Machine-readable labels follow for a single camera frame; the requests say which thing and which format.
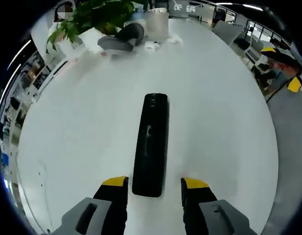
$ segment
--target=white table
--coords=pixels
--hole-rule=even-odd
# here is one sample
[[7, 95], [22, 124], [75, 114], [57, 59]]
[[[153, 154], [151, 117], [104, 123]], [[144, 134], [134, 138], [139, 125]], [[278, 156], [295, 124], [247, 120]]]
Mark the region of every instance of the white table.
[[170, 102], [165, 189], [129, 189], [126, 235], [184, 235], [180, 178], [209, 183], [260, 233], [276, 193], [278, 152], [269, 110], [239, 57], [203, 26], [170, 20], [184, 41], [111, 59], [83, 53], [30, 107], [19, 144], [19, 177], [43, 230], [92, 197], [101, 183], [132, 179], [144, 96]]

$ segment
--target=black remote control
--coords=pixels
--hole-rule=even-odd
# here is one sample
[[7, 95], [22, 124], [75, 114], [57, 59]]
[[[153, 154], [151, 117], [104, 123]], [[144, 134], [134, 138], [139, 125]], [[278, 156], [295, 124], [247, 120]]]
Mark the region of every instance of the black remote control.
[[147, 94], [142, 109], [132, 193], [159, 197], [162, 194], [168, 137], [168, 98]]

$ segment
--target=potted plant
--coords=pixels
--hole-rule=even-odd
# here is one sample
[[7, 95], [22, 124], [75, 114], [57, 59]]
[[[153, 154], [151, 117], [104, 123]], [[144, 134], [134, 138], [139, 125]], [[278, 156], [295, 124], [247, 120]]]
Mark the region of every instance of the potted plant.
[[123, 28], [135, 12], [132, 2], [142, 3], [144, 9], [148, 5], [147, 0], [87, 0], [76, 7], [72, 16], [61, 22], [49, 36], [47, 44], [51, 43], [56, 50], [55, 43], [60, 40], [69, 40], [74, 47], [78, 36], [87, 43], [90, 39], [93, 41], [94, 35], [96, 42], [104, 35], [115, 35], [117, 28]]

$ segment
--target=person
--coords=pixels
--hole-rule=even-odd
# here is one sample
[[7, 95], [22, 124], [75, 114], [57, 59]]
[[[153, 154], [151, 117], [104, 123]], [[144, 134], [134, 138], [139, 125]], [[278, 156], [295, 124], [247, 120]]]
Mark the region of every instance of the person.
[[261, 50], [261, 57], [254, 64], [251, 71], [255, 75], [264, 95], [277, 90], [289, 79], [300, 75], [302, 68], [289, 50], [281, 49], [280, 42], [272, 38], [270, 42], [263, 42], [264, 48]]

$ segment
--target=ceiling light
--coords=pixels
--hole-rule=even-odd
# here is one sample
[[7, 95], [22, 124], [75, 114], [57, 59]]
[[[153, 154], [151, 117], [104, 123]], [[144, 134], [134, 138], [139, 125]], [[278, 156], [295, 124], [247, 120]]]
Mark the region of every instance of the ceiling light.
[[10, 62], [7, 70], [9, 69], [9, 67], [11, 66], [11, 64], [14, 62], [14, 60], [16, 59], [16, 57], [23, 51], [23, 49], [29, 44], [31, 43], [31, 39], [17, 52], [17, 54], [14, 56], [14, 58], [12, 59], [12, 62]]
[[13, 77], [14, 77], [15, 74], [17, 73], [17, 71], [18, 71], [18, 69], [20, 68], [20, 66], [21, 66], [21, 64], [18, 65], [18, 67], [17, 67], [16, 70], [13, 72], [12, 76], [10, 77], [10, 79], [9, 79], [9, 81], [8, 81], [8, 83], [7, 83], [5, 89], [4, 89], [4, 91], [3, 91], [3, 93], [2, 93], [2, 95], [1, 95], [1, 97], [0, 97], [0, 105], [1, 105], [1, 103], [2, 103], [2, 101], [3, 101], [5, 92], [7, 91], [10, 82], [13, 80]]
[[258, 11], [263, 11], [262, 8], [257, 7], [257, 6], [252, 6], [252, 5], [247, 5], [247, 4], [243, 4], [243, 6], [248, 7], [248, 8], [252, 8], [252, 9], [255, 9], [255, 10], [258, 10]]
[[220, 3], [216, 3], [216, 5], [233, 5], [233, 3], [231, 3], [231, 2], [220, 2]]

